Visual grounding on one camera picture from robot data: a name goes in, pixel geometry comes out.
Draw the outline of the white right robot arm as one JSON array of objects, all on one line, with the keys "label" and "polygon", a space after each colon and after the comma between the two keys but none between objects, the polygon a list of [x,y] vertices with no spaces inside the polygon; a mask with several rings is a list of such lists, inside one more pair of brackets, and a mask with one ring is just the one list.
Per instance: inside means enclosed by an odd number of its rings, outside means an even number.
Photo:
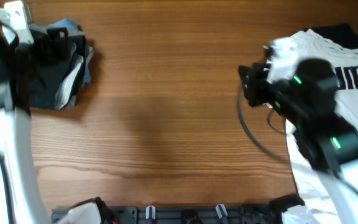
[{"label": "white right robot arm", "polygon": [[339,115],[337,76],[329,61],[301,57],[288,40],[268,47],[272,63],[239,66],[239,92],[251,107],[268,103],[295,126],[292,135],[300,154],[329,191],[339,218],[358,221],[358,187],[345,178],[344,169],[358,168],[358,129]]}]

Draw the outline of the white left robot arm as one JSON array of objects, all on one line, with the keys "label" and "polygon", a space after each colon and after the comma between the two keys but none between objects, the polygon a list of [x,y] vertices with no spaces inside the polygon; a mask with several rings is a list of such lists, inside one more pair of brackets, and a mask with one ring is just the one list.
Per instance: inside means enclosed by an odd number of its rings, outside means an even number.
[{"label": "white left robot arm", "polygon": [[0,8],[0,223],[50,223],[31,149],[31,109],[62,110],[90,82],[94,49],[72,21],[32,22],[24,1]]}]

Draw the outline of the black shorts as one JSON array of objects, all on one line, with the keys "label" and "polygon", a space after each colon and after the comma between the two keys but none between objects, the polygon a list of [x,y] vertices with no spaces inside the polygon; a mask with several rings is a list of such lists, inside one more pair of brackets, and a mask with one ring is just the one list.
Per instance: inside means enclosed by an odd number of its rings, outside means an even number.
[{"label": "black shorts", "polygon": [[[33,44],[19,42],[15,37],[9,44],[2,33],[0,22],[0,87],[10,88],[14,102],[23,108],[55,110],[55,94],[70,66],[68,60],[56,61],[46,33],[31,32]],[[75,82],[74,93],[79,91]]]}]

